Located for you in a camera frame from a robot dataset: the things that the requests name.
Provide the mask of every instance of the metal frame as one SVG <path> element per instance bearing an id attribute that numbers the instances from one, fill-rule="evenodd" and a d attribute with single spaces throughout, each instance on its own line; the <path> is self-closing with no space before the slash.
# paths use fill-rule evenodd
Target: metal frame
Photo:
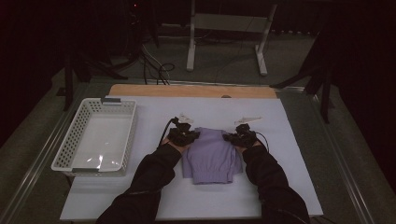
<path id="1" fill-rule="evenodd" d="M 259 45 L 255 46 L 255 51 L 260 75 L 266 76 L 268 72 L 262 51 L 270 33 L 275 12 L 276 4 L 271 6 L 267 18 L 195 13 L 195 0 L 191 0 L 190 45 L 187 56 L 187 71 L 191 72 L 194 70 L 195 29 L 228 30 L 262 33 L 262 41 Z"/>

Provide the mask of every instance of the folded cloth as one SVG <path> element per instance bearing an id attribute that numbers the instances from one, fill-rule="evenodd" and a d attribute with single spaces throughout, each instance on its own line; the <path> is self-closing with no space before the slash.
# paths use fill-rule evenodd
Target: folded cloth
<path id="1" fill-rule="evenodd" d="M 228 184 L 233 175 L 242 173 L 242 159 L 230 142 L 224 141 L 223 130 L 197 128 L 200 133 L 184 151 L 183 177 L 193 184 Z"/>

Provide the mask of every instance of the white table surface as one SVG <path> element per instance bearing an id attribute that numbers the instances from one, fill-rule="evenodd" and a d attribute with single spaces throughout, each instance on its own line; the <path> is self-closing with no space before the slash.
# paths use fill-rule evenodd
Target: white table surface
<path id="1" fill-rule="evenodd" d="M 323 215 L 280 100 L 147 96 L 121 98 L 134 99 L 137 103 L 138 119 L 127 175 L 76 177 L 65 202 L 61 220 L 97 219 L 117 195 L 128 189 L 139 162 L 158 146 L 168 120 L 178 117 L 180 113 L 194 120 L 192 128 L 222 129 L 229 133 L 234 133 L 234 122 L 242 117 L 262 117 L 259 121 L 249 123 L 251 130 L 266 136 L 270 153 L 283 167 L 290 186 L 303 197 L 308 214 Z M 181 167 L 180 160 L 175 167 L 176 177 L 163 188 L 158 220 L 261 216 L 258 193 L 256 187 L 248 181 L 245 168 L 244 173 L 233 177 L 232 184 L 193 185 L 191 179 L 182 177 Z"/>

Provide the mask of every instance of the white plastic basket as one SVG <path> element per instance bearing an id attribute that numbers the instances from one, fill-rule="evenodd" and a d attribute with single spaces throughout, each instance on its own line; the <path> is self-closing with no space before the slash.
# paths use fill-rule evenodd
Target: white plastic basket
<path id="1" fill-rule="evenodd" d="M 65 175 L 125 175 L 136 127 L 136 101 L 81 102 L 51 169 Z"/>

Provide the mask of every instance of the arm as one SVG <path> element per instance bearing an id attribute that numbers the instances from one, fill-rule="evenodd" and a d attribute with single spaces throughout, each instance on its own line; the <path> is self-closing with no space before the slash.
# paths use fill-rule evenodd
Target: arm
<path id="1" fill-rule="evenodd" d="M 263 223 L 309 223 L 305 202 L 290 186 L 274 157 L 256 142 L 253 147 L 236 147 L 247 164 L 247 177 L 258 186 Z"/>
<path id="2" fill-rule="evenodd" d="M 167 139 L 137 167 L 134 179 L 96 223 L 153 223 L 161 199 L 161 189 L 175 177 L 173 168 L 186 147 L 177 147 Z"/>

